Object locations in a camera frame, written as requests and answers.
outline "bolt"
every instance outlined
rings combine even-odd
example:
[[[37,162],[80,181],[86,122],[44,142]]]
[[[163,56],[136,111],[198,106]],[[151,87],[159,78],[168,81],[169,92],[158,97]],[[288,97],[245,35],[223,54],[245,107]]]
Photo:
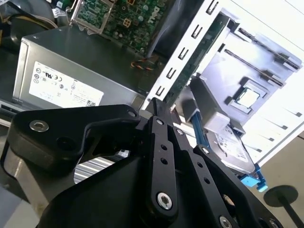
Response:
[[[219,217],[219,222],[223,228],[232,228],[231,223],[224,216]]]
[[[180,135],[183,135],[183,134],[184,134],[184,132],[182,132],[181,129],[176,129],[176,131],[177,131],[177,133],[180,134]]]
[[[46,132],[49,129],[48,124],[42,120],[30,122],[29,127],[35,132]]]
[[[135,117],[135,116],[136,116],[136,114],[135,114],[134,112],[132,112],[132,111],[128,111],[128,114],[129,114],[130,116],[132,116],[132,117]]]
[[[273,228],[279,228],[279,226],[273,220],[270,220],[269,222]]]
[[[172,208],[172,200],[166,193],[158,193],[157,202],[161,206],[161,208],[165,210],[170,210]]]
[[[163,125],[163,121],[161,121],[160,119],[157,119],[156,122],[159,123],[160,125]]]
[[[205,152],[205,154],[209,154],[209,151],[206,148],[202,147],[201,149]]]

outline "cable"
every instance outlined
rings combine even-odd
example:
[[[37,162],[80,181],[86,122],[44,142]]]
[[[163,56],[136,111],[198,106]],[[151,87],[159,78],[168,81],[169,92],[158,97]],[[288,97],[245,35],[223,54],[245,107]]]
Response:
[[[147,60],[149,60],[150,58],[143,58],[143,59],[140,59],[140,60],[137,60],[137,61],[134,61],[131,63],[131,67],[133,68],[138,68],[138,69],[141,69],[141,70],[146,70],[146,71],[153,71],[154,68],[151,68],[151,67],[147,67],[147,66],[141,66],[139,63],[144,63],[146,62]]]
[[[35,20],[32,20],[32,19],[30,19],[30,18],[28,18],[28,17],[19,16],[19,17],[16,17],[16,18],[17,18],[17,19],[22,19],[22,20],[31,21],[31,22],[33,22],[33,23],[35,23],[35,24],[37,24],[37,25],[40,25],[41,27],[44,27],[45,29],[49,30],[49,27],[47,27],[47,26],[45,26],[44,24],[39,23],[39,22],[37,22],[37,21],[35,21]]]
[[[8,1],[6,4],[8,6],[12,7],[13,9],[15,9],[16,11],[18,11],[18,13],[19,13],[18,15],[25,16],[25,17],[27,17],[29,19],[32,19],[33,21],[36,21],[38,23],[45,23],[46,22],[47,24],[51,25],[53,28],[58,28],[58,26],[54,22],[52,22],[50,19],[47,19],[47,18],[42,17],[42,16],[38,16],[38,15],[29,14],[26,11],[20,9],[18,6],[16,6],[14,3],[10,2],[10,1]],[[12,16],[8,17],[7,20],[12,19],[12,17],[14,18],[16,16],[12,15]]]
[[[42,16],[38,16],[38,15],[34,15],[34,14],[33,14],[33,16],[35,16],[36,18],[38,18],[38,19],[40,19],[42,21],[45,21],[45,22],[49,23],[54,28],[58,28],[58,25],[55,22],[53,22],[50,19],[48,19],[48,18],[45,18],[45,17],[42,17]]]
[[[35,18],[33,15],[27,13],[26,11],[20,9],[18,6],[16,6],[14,3],[12,3],[11,1],[8,1],[6,3],[8,6],[12,7],[14,10],[18,11],[20,14],[27,16],[28,18],[32,19],[32,20],[37,20],[37,18]]]
[[[40,23],[40,22],[37,21],[37,20],[33,20],[33,19],[28,18],[27,16],[24,16],[24,15],[21,15],[21,14],[9,16],[9,17],[5,18],[3,21],[4,21],[5,23],[7,23],[8,21],[11,21],[12,19],[15,19],[15,18],[17,18],[17,19],[22,19],[22,20],[27,20],[27,21],[31,21],[31,22],[33,22],[33,23],[35,23],[35,24],[37,24],[37,25],[40,25],[41,27],[43,27],[43,28],[45,28],[45,29],[47,29],[47,30],[50,29],[50,28],[47,27],[45,24]]]

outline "power supply label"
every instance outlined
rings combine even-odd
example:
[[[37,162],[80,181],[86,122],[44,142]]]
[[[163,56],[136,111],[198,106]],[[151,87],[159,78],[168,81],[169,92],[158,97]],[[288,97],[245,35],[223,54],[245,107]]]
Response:
[[[39,62],[34,65],[29,94],[63,108],[99,106],[104,95]]]

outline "motherboard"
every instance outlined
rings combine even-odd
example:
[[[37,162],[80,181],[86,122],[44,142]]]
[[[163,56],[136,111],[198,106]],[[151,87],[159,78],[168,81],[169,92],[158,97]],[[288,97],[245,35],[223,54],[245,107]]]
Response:
[[[159,32],[157,28],[169,1],[84,0],[75,21],[83,21],[96,28],[95,33],[145,54]]]
[[[198,47],[196,48],[191,58],[189,59],[188,63],[183,68],[182,72],[176,79],[172,88],[166,95],[164,101],[168,106],[172,106],[174,104],[174,102],[176,101],[176,99],[184,89],[184,87],[187,85],[189,79],[195,73],[196,69],[200,65],[200,62],[202,61],[204,56],[209,52],[212,45],[215,43],[215,41],[223,31],[224,27],[227,25],[228,21],[229,21],[229,17],[222,14],[219,14],[215,18],[214,22],[210,26],[206,35],[199,43]]]

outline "sticker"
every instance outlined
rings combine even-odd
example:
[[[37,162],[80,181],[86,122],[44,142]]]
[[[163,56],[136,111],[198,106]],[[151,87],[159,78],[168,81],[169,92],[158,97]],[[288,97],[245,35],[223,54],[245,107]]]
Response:
[[[103,92],[35,62],[29,94],[63,108],[99,106]]]
[[[0,5],[3,5],[4,3],[7,3],[9,0],[0,0]]]
[[[57,4],[56,4],[56,6],[62,9],[62,7],[63,7],[63,3],[62,3],[62,2],[60,2],[60,1],[58,1],[58,2],[57,2]]]
[[[52,9],[53,14],[54,14],[54,18],[58,18],[58,17],[65,17],[66,13],[64,11],[62,11],[61,9],[55,8]]]
[[[234,135],[230,127],[226,126],[219,134],[215,134],[215,136],[218,140],[218,145],[225,153],[243,162],[248,162],[242,143]]]

